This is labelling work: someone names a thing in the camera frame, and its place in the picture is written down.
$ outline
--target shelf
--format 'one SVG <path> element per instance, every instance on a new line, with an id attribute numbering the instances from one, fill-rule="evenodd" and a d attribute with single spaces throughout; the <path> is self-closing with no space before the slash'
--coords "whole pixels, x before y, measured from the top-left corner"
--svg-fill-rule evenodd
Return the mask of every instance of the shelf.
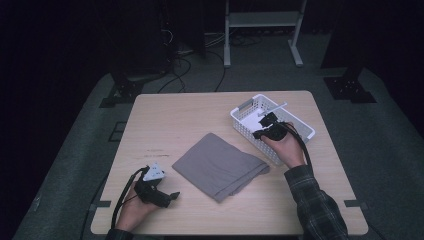
<path id="1" fill-rule="evenodd" d="M 298 11 L 230 13 L 229 27 L 296 26 Z"/>

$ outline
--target wooden table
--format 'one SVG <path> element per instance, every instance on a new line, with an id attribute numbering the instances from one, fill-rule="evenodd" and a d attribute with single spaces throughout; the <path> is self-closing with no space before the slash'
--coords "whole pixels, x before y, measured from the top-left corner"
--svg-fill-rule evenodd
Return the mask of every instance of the wooden table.
<path id="1" fill-rule="evenodd" d="M 344 169 L 325 127 L 315 100 L 307 91 L 223 92 L 150 94 L 137 97 L 116 153 L 91 230 L 106 234 L 113 209 L 128 178 L 137 169 L 157 162 L 166 177 L 158 189 L 180 191 L 169 208 L 148 217 L 137 233 L 149 235 L 301 235 L 296 205 L 283 172 L 232 126 L 230 111 L 261 93 L 275 101 L 286 101 L 286 110 L 315 129 L 307 143 L 315 176 L 321 188 L 339 205 L 349 234 L 368 231 L 359 207 L 346 207 L 355 200 Z M 207 133 L 212 132 L 241 151 L 269 162 L 271 171 L 258 176 L 240 193 L 217 203 L 184 177 L 172 164 Z"/>

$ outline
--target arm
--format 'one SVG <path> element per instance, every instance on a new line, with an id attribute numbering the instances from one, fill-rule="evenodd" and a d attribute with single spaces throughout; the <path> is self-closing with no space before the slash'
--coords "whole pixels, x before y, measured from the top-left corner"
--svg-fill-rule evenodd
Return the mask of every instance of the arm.
<path id="1" fill-rule="evenodd" d="M 136 182 L 131 185 L 125 197 L 115 229 L 109 230 L 106 240 L 133 239 L 134 235 L 131 232 L 137 228 L 151 212 L 159 209 L 158 206 L 152 203 L 143 203 L 141 201 L 135 193 L 135 183 Z"/>
<path id="2" fill-rule="evenodd" d="M 289 168 L 284 175 L 297 204 L 304 239 L 347 239 L 346 224 L 336 202 L 320 189 L 312 171 L 305 164 L 297 140 L 290 133 L 280 141 L 266 136 L 262 136 L 261 140 Z"/>

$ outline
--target shirt cuff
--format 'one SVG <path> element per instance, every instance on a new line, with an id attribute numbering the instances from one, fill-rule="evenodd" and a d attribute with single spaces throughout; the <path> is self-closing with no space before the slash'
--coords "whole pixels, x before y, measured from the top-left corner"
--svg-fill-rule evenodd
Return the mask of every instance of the shirt cuff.
<path id="1" fill-rule="evenodd" d="M 308 165 L 294 167 L 285 172 L 284 176 L 292 191 L 319 188 L 318 182 Z"/>
<path id="2" fill-rule="evenodd" d="M 134 234 L 120 230 L 120 229 L 110 229 L 107 233 L 106 240 L 131 240 L 133 239 Z"/>

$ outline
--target black cable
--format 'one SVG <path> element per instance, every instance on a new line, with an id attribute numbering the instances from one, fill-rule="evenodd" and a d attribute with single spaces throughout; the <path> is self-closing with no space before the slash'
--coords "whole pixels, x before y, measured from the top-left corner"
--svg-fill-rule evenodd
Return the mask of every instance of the black cable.
<path id="1" fill-rule="evenodd" d="M 99 193 L 99 191 L 100 191 L 100 188 L 103 186 L 103 184 L 105 183 L 105 181 L 106 181 L 106 179 L 107 179 L 107 177 L 108 177 L 108 176 L 109 176 L 109 173 L 107 173 L 107 174 L 103 177 L 102 181 L 100 182 L 99 186 L 98 186 L 98 187 L 97 187 L 97 189 L 96 189 L 96 192 L 94 193 L 93 197 L 91 198 L 90 206 L 93 204 L 94 199 L 96 198 L 97 194 L 98 194 L 98 193 Z M 88 219 L 88 215 L 89 215 L 89 214 L 90 214 L 90 208 L 88 208 L 88 209 L 87 209 L 87 212 L 85 213 L 84 223 L 82 224 L 82 229 L 81 229 L 81 233 L 80 233 L 80 239 L 81 239 L 81 240 L 83 239 L 83 236 L 84 236 L 85 225 L 87 224 L 87 219 Z"/>
<path id="2" fill-rule="evenodd" d="M 137 176 L 137 174 L 139 172 L 143 171 L 143 169 L 144 168 L 140 168 L 133 175 L 131 175 L 130 179 L 128 179 L 127 185 L 125 185 L 124 190 L 122 190 L 121 196 L 119 197 L 119 200 L 116 203 L 115 210 L 113 210 L 111 229 L 114 229 L 115 228 L 116 218 L 118 216 L 119 209 L 121 208 L 121 206 L 123 204 L 125 195 L 128 192 L 128 189 L 130 189 L 131 184 L 134 182 L 134 178 Z"/>
<path id="3" fill-rule="evenodd" d="M 183 59 L 183 58 L 180 58 L 179 60 L 183 60 L 183 61 L 185 61 L 186 63 L 188 63 L 188 68 L 187 68 L 187 70 L 183 73 L 183 74 L 181 74 L 181 75 L 177 75 L 177 74 L 175 74 L 177 77 L 176 78 L 173 78 L 173 79 L 171 79 L 171 80 L 169 80 L 167 83 L 165 83 L 158 91 L 157 91 L 157 93 L 160 93 L 166 86 L 168 86 L 168 84 L 170 84 L 170 83 L 172 83 L 173 81 L 175 81 L 175 80 L 178 80 L 178 79 L 180 79 L 180 81 L 181 81 L 181 85 L 183 86 L 183 88 L 185 89 L 185 83 L 181 80 L 181 77 L 182 76 L 184 76 L 184 75 L 186 75 L 189 71 L 190 71 L 190 69 L 191 69 L 191 63 L 190 63 L 190 61 L 188 61 L 188 60 L 186 60 L 186 59 Z"/>
<path id="4" fill-rule="evenodd" d="M 222 43 L 224 41 L 224 39 L 225 39 L 224 38 L 225 37 L 225 34 L 224 33 L 215 33 L 214 35 L 218 35 L 218 37 L 213 37 L 212 35 L 205 36 L 205 38 L 207 38 L 207 37 L 214 38 L 213 40 L 205 43 L 205 47 L 206 48 L 212 47 L 214 45 L 218 45 L 219 43 Z"/>
<path id="5" fill-rule="evenodd" d="M 297 131 L 295 131 L 292 128 L 290 128 L 290 127 L 287 126 L 287 125 L 289 125 L 289 123 L 286 123 L 286 122 L 283 122 L 283 123 L 276 122 L 276 124 L 278 124 L 278 125 L 282 126 L 283 128 L 285 128 L 291 135 L 293 135 L 294 138 L 296 138 L 297 142 L 299 143 L 300 147 L 303 150 L 303 154 L 305 154 L 306 163 L 308 164 L 309 168 L 311 169 L 312 175 L 314 175 L 314 170 L 312 168 L 311 158 L 309 156 L 309 152 L 308 152 L 308 149 L 306 148 L 305 142 L 303 142 L 303 140 L 302 140 L 302 137 L 297 133 Z"/>
<path id="6" fill-rule="evenodd" d="M 124 206 L 125 205 L 125 203 L 127 203 L 127 202 L 129 202 L 129 201 L 131 201 L 131 200 L 133 200 L 135 197 L 137 197 L 138 195 L 134 195 L 134 196 L 132 196 L 132 197 L 130 197 L 130 198 L 128 198 L 127 200 L 125 200 L 122 204 L 121 204 L 121 206 Z"/>
<path id="7" fill-rule="evenodd" d="M 253 45 L 256 45 L 256 44 L 259 44 L 259 43 L 262 42 L 262 37 L 258 36 L 258 38 L 259 38 L 259 40 L 255 41 L 251 37 L 245 37 L 243 35 L 236 35 L 236 36 L 231 38 L 230 44 L 233 47 L 250 47 L 250 46 L 253 46 Z"/>
<path id="8" fill-rule="evenodd" d="M 212 52 L 212 51 L 206 51 L 206 52 L 214 54 L 215 56 L 217 56 L 221 60 L 222 66 L 224 66 L 224 59 L 222 59 L 222 57 L 218 53 L 215 53 L 215 52 Z M 224 81 L 226 69 L 225 69 L 225 66 L 223 68 L 224 68 L 224 71 L 222 73 L 221 80 L 219 81 L 218 85 L 216 86 L 214 92 L 218 91 L 218 88 L 221 86 L 222 82 Z"/>

